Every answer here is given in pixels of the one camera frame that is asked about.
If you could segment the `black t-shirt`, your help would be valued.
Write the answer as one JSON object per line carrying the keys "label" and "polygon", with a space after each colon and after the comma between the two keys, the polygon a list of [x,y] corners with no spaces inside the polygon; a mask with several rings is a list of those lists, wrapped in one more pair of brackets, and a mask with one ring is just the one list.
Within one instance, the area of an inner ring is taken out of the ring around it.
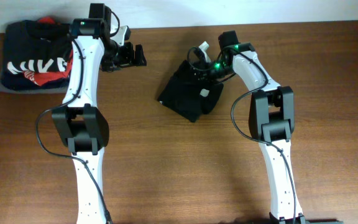
{"label": "black t-shirt", "polygon": [[224,85],[216,80],[199,80],[197,71],[184,60],[170,77],[157,101],[194,123],[201,115],[212,112],[223,88]]}

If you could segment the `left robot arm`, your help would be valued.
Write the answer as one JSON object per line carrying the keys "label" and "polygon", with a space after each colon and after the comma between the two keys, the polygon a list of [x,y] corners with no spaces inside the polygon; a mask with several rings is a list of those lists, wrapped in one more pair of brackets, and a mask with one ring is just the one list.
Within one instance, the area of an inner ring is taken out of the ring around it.
{"label": "left robot arm", "polygon": [[109,125],[98,109],[99,72],[145,66],[140,44],[129,42],[128,26],[113,27],[115,13],[103,3],[92,3],[85,19],[70,24],[73,60],[62,105],[52,110],[58,135],[75,167],[78,191],[77,223],[112,223],[103,197],[103,156]]}

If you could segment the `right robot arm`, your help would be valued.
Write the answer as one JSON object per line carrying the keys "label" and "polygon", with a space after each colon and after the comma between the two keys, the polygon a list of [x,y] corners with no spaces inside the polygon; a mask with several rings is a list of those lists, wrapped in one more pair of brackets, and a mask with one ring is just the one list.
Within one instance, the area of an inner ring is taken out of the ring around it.
{"label": "right robot arm", "polygon": [[220,53],[215,60],[211,60],[206,52],[207,42],[192,47],[189,52],[198,60],[190,66],[201,80],[234,73],[244,82],[248,91],[234,101],[231,111],[235,110],[239,100],[250,97],[249,133],[242,136],[257,142],[264,157],[271,195],[270,222],[305,223],[291,168],[294,92],[268,74],[252,44],[240,43],[235,31],[223,32],[218,41]]}

